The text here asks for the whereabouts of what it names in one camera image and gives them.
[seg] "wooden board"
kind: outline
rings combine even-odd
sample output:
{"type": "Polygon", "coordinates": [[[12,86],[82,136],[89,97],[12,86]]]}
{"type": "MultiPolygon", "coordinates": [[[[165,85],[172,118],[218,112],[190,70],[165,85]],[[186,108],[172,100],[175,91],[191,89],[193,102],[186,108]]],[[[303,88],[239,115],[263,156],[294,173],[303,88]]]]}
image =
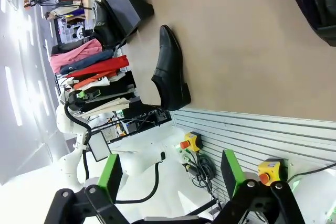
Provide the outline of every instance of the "wooden board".
{"type": "Polygon", "coordinates": [[[310,28],[295,0],[149,0],[155,16],[123,47],[143,103],[159,27],[184,55],[190,108],[336,121],[336,48],[310,28]]]}

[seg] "black leather shoe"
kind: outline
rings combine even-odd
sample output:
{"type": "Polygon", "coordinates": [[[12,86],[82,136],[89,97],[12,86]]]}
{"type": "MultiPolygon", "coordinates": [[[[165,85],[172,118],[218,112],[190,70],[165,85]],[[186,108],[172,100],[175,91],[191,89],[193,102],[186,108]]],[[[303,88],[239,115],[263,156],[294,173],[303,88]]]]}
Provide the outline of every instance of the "black leather shoe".
{"type": "Polygon", "coordinates": [[[191,102],[187,83],[183,78],[183,59],[180,45],[173,31],[160,27],[159,59],[152,77],[161,97],[161,107],[178,110],[191,102]]]}
{"type": "Polygon", "coordinates": [[[114,48],[120,43],[120,38],[109,25],[108,11],[99,1],[94,1],[93,12],[95,14],[94,35],[104,47],[114,48]]]}

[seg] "blue denim cloth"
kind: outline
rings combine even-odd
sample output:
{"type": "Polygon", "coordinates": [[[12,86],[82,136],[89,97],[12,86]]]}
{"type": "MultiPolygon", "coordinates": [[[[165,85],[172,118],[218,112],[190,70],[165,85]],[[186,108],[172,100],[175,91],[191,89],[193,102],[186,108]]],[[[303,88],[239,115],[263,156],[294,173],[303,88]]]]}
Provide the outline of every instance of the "blue denim cloth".
{"type": "Polygon", "coordinates": [[[113,55],[114,55],[113,50],[106,50],[106,51],[103,51],[103,52],[99,52],[95,55],[91,55],[88,58],[79,60],[75,63],[69,64],[69,65],[66,65],[66,66],[62,66],[60,74],[69,74],[74,70],[79,70],[79,69],[86,68],[86,67],[88,67],[92,64],[98,63],[99,61],[108,60],[108,59],[112,58],[113,55]]]}

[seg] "shoe heel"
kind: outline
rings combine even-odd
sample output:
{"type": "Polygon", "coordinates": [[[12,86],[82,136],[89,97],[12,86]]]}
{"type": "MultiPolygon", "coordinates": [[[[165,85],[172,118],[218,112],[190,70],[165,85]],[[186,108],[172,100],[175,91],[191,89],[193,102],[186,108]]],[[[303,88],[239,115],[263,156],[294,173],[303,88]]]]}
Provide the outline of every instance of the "shoe heel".
{"type": "Polygon", "coordinates": [[[182,98],[183,98],[183,103],[185,103],[185,106],[191,103],[191,96],[190,96],[190,91],[189,91],[189,87],[187,83],[182,85],[182,98]]]}

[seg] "bolt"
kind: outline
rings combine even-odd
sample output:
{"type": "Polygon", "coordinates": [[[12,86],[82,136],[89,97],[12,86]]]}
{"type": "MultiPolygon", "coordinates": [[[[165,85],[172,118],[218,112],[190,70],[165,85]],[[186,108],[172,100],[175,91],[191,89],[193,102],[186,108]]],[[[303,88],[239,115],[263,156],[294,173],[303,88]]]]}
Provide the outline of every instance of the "bolt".
{"type": "Polygon", "coordinates": [[[249,183],[247,183],[247,186],[248,186],[248,187],[254,187],[254,186],[255,186],[255,184],[254,184],[254,182],[253,182],[253,181],[250,181],[249,183]]]}
{"type": "Polygon", "coordinates": [[[277,183],[277,184],[275,185],[275,188],[277,188],[277,189],[282,189],[282,184],[277,183]]]}

